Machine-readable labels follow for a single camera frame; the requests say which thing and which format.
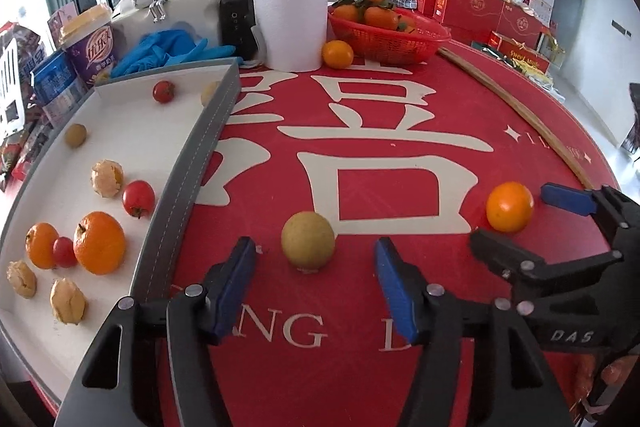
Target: red cherry tomato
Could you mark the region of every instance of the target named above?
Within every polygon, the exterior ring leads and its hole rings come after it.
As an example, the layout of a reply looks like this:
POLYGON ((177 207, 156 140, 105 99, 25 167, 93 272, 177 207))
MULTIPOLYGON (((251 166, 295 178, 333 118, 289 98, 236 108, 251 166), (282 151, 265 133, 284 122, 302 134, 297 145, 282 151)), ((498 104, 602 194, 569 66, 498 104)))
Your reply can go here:
POLYGON ((129 216, 146 217, 154 211, 156 195, 153 188, 147 182, 136 180, 130 182, 122 192, 122 206, 129 216))
POLYGON ((168 80, 160 80, 154 86, 154 99, 159 103, 168 103, 174 99, 175 85, 168 80))
POLYGON ((53 243, 53 261, 61 268, 71 268, 78 264, 74 253, 74 242, 68 237, 59 237, 53 243))

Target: white wall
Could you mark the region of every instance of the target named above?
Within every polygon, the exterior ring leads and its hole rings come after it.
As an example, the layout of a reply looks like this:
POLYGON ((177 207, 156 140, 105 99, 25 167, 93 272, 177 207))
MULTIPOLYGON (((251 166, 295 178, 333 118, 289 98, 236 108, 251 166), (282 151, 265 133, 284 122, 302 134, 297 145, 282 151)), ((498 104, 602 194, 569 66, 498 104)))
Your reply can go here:
POLYGON ((591 105, 616 145, 634 124, 628 84, 640 82, 639 42, 640 11, 633 0, 582 0, 577 36, 560 72, 591 105), (613 28, 612 20, 631 31, 632 39, 613 28))

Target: black device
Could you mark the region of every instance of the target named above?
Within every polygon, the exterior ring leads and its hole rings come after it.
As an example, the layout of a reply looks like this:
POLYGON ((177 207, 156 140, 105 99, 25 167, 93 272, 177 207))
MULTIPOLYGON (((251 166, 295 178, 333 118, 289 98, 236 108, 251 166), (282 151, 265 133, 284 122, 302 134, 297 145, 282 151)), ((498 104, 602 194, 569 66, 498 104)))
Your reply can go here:
POLYGON ((253 60, 258 51, 251 28, 255 26, 254 0, 220 0, 222 44, 236 47, 236 55, 253 60))

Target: yellow fruit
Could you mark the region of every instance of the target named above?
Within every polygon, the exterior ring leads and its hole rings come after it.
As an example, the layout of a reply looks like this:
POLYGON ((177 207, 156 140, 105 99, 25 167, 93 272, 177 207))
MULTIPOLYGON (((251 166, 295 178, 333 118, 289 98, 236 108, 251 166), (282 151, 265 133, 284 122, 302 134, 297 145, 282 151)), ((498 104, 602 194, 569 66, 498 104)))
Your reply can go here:
POLYGON ((71 149, 77 149, 86 140, 86 127, 79 123, 74 123, 65 131, 65 143, 71 149))
POLYGON ((353 49, 344 41, 330 41, 322 46, 322 60, 334 70, 344 70, 353 64, 353 49))
POLYGON ((58 238, 58 231, 49 223, 36 223, 33 225, 24 245, 27 257, 40 269, 50 270, 56 263, 53 260, 53 244, 58 238))
POLYGON ((303 270, 318 270, 335 250, 335 235, 329 222, 315 212, 289 217, 282 229, 282 251, 289 262, 303 270))
POLYGON ((519 232, 533 215, 533 196, 520 183, 498 185, 486 200, 486 217, 498 232, 519 232))

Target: red table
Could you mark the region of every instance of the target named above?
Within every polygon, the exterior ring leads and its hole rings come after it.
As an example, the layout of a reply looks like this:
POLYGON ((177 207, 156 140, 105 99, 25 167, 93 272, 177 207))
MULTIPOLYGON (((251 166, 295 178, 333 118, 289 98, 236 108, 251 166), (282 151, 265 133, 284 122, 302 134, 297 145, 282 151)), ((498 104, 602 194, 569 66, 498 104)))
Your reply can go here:
MULTIPOLYGON (((448 47, 533 110, 596 185, 617 186, 590 136, 552 97, 503 64, 448 47)), ((539 201, 546 182, 580 187, 544 140, 497 96, 440 57, 385 68, 245 73, 244 93, 207 169, 177 260, 177 291, 224 261, 241 235, 260 246, 233 336, 211 356, 236 427, 393 426, 419 349, 396 335, 374 275, 373 244, 390 235, 404 260, 460 298, 489 302, 509 286, 471 256, 468 232, 488 227, 487 195, 502 182, 536 197, 514 237, 550 262, 608 250, 595 224, 539 201), (327 217, 337 251, 304 275, 280 251, 301 210, 327 217)), ((549 354, 572 397, 575 358, 549 354)), ((452 426, 466 422, 472 343, 465 341, 452 426)), ((179 425, 166 353, 165 424, 179 425)))

